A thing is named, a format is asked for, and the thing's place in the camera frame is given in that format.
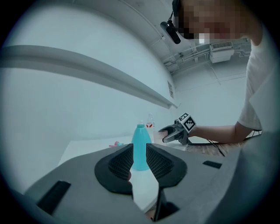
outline plastic bottle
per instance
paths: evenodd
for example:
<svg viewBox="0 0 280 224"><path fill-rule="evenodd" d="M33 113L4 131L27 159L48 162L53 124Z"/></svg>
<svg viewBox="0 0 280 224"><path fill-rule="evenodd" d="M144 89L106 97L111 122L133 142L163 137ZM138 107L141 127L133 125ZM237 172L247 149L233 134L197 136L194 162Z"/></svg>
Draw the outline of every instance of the plastic bottle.
<svg viewBox="0 0 280 224"><path fill-rule="evenodd" d="M146 162L146 144L151 143L151 139L143 121L140 121L140 124L137 125L132 138L132 143L134 161L132 168L135 170L148 170L149 166Z"/></svg>
<svg viewBox="0 0 280 224"><path fill-rule="evenodd" d="M147 131L149 133L150 139L154 139L154 131L155 131L155 124L153 119L153 114L149 113L147 124L146 124Z"/></svg>

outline human arm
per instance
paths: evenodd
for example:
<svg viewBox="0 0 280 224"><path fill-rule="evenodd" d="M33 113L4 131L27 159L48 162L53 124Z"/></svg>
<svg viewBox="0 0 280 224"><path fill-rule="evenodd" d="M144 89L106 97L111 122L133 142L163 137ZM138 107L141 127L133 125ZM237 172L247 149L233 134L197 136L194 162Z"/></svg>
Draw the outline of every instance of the human arm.
<svg viewBox="0 0 280 224"><path fill-rule="evenodd" d="M221 143L242 142L253 129L247 128L236 122L230 126L196 126L189 134L189 137L197 136L204 139Z"/></svg>

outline blue bottle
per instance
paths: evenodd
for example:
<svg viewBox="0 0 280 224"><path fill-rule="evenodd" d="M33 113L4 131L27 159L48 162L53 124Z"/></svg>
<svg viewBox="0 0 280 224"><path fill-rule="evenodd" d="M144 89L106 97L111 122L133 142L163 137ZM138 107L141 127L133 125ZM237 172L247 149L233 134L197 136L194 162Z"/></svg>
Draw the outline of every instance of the blue bottle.
<svg viewBox="0 0 280 224"><path fill-rule="evenodd" d="M132 143L134 161L132 168L135 170L148 170L149 166L146 162L146 144L152 142L143 121L140 121L140 124L137 125Z"/></svg>

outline ceiling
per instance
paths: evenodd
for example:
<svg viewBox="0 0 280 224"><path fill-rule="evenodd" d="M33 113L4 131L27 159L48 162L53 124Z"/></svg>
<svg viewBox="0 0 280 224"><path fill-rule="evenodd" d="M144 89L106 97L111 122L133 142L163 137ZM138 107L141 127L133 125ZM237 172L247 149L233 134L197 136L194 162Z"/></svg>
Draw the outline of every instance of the ceiling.
<svg viewBox="0 0 280 224"><path fill-rule="evenodd" d="M180 55L191 55L209 49L209 44L200 45L198 40L181 38L175 44L160 27L172 12L172 0L56 0L97 10L121 23L138 36L163 63L172 63L173 70L180 70Z"/></svg>

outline black rubber pad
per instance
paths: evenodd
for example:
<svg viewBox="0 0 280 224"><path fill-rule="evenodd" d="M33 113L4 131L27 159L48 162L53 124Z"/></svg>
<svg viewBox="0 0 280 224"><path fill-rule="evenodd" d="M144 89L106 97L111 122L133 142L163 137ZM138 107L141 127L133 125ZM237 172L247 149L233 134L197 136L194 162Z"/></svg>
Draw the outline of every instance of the black rubber pad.
<svg viewBox="0 0 280 224"><path fill-rule="evenodd" d="M70 186L71 184L65 181L56 182L37 203L37 206L51 215Z"/></svg>
<svg viewBox="0 0 280 224"><path fill-rule="evenodd" d="M203 164L207 165L207 166L211 166L211 167L217 168L217 169L220 169L221 166L222 166L221 163L216 163L216 162L212 162L212 161L205 161Z"/></svg>

